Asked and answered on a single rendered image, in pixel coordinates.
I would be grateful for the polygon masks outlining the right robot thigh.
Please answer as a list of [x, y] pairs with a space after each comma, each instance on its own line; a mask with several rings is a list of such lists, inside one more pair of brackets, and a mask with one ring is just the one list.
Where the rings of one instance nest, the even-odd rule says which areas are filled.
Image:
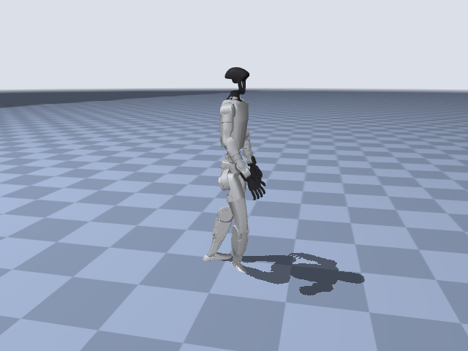
[[249, 226], [247, 223], [247, 212], [245, 194], [241, 182], [235, 173], [231, 173], [230, 169], [223, 171], [222, 176], [218, 179], [219, 186], [222, 190], [229, 190], [227, 203], [233, 214], [235, 226], [241, 234], [241, 238], [245, 234], [249, 234]]

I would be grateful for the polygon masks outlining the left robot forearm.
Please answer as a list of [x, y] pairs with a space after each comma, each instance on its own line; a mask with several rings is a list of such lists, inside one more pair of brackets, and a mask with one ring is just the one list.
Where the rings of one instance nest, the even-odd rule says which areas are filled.
[[248, 164], [251, 164], [252, 163], [252, 156], [253, 155], [253, 151], [251, 149], [251, 146], [250, 146], [250, 139], [249, 139], [249, 136], [245, 138], [245, 142], [244, 142], [244, 146], [242, 148], [243, 150], [243, 155], [246, 159], [246, 162]]

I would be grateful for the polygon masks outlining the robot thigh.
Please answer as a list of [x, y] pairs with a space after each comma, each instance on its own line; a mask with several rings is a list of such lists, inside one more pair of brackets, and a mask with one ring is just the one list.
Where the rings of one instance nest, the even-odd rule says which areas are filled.
[[[243, 178], [241, 177], [241, 175], [238, 176], [240, 182], [241, 182], [241, 185], [243, 187], [243, 190], [244, 190], [244, 194], [245, 194], [245, 191], [246, 191], [246, 183], [247, 181], [244, 181]], [[230, 209], [230, 206], [223, 206], [221, 207], [218, 212], [217, 212], [217, 216], [219, 217], [219, 219], [223, 222], [228, 222], [231, 220], [231, 218], [233, 217], [233, 214], [232, 214], [232, 211]]]
[[229, 190], [227, 203], [233, 214], [235, 226], [241, 234], [241, 238], [245, 234], [249, 234], [249, 226], [247, 223], [247, 212], [245, 194], [241, 182], [235, 173], [231, 173], [230, 169], [223, 171], [222, 176], [218, 179], [219, 186], [222, 190]]

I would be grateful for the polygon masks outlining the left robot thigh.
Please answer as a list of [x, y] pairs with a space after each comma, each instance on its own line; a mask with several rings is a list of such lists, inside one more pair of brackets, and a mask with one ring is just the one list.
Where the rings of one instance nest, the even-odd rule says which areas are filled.
[[[244, 190], [244, 194], [245, 194], [245, 191], [246, 191], [246, 183], [247, 181], [244, 181], [243, 178], [241, 177], [241, 175], [238, 176], [240, 182], [241, 182], [241, 185], [243, 187], [243, 190]], [[230, 209], [230, 206], [223, 206], [221, 207], [218, 212], [217, 212], [217, 216], [219, 217], [219, 219], [223, 222], [228, 222], [231, 220], [231, 218], [233, 217], [233, 214], [232, 214], [232, 211]]]

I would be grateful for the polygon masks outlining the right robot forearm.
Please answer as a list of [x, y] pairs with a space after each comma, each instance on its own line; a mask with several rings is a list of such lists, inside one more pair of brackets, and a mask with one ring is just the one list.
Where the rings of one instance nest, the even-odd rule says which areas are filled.
[[228, 151], [228, 157], [231, 158], [233, 164], [235, 164], [235, 169], [244, 175], [245, 178], [248, 178], [251, 175], [250, 170], [247, 168], [246, 163], [242, 160], [240, 151], [238, 149], [235, 138], [229, 137], [226, 140], [226, 146]]

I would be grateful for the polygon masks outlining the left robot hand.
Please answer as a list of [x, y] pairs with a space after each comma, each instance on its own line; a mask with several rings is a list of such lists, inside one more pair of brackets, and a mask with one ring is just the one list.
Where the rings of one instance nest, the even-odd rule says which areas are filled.
[[258, 180], [261, 180], [261, 178], [263, 176], [263, 173], [261, 172], [259, 167], [256, 166], [256, 160], [255, 160], [254, 156], [252, 156], [252, 163], [248, 164], [248, 166], [250, 166], [250, 170], [251, 170], [251, 172], [253, 174], [253, 177], [257, 178]]

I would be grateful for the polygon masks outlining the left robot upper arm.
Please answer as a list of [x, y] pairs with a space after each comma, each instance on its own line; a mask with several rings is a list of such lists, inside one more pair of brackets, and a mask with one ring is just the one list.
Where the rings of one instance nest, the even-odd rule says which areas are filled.
[[[249, 107], [248, 102], [246, 102], [246, 103], [247, 103], [247, 106]], [[246, 129], [246, 137], [248, 137], [248, 136], [249, 136], [249, 130]]]

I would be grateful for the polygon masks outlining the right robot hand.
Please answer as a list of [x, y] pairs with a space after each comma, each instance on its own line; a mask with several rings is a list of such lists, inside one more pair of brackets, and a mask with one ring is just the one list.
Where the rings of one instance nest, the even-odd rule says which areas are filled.
[[[263, 181], [258, 180], [257, 178], [253, 177], [252, 172], [251, 172], [251, 175], [248, 178], [245, 178], [242, 173], [240, 173], [240, 175], [241, 175], [241, 177], [243, 178], [244, 181], [247, 181], [249, 190], [251, 191], [251, 193], [253, 195], [253, 198], [254, 198], [253, 200], [256, 200], [255, 194], [257, 195], [257, 199], [260, 199], [260, 197], [263, 197], [263, 194], [265, 194], [265, 190], [261, 186], [261, 184], [263, 186], [265, 186], [265, 183]], [[259, 188], [261, 188], [261, 190], [263, 191], [263, 194], [262, 194], [262, 192], [261, 192], [261, 190]], [[260, 196], [259, 196], [256, 189], [260, 193]], [[254, 190], [255, 194], [254, 194], [253, 190]]]

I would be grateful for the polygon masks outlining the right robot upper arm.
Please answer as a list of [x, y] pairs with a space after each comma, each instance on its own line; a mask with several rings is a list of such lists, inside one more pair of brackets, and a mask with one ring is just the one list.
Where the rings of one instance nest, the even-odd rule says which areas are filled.
[[231, 137], [233, 131], [233, 118], [235, 117], [234, 104], [227, 103], [221, 106], [220, 116], [222, 118], [222, 144], [227, 149], [226, 140]]

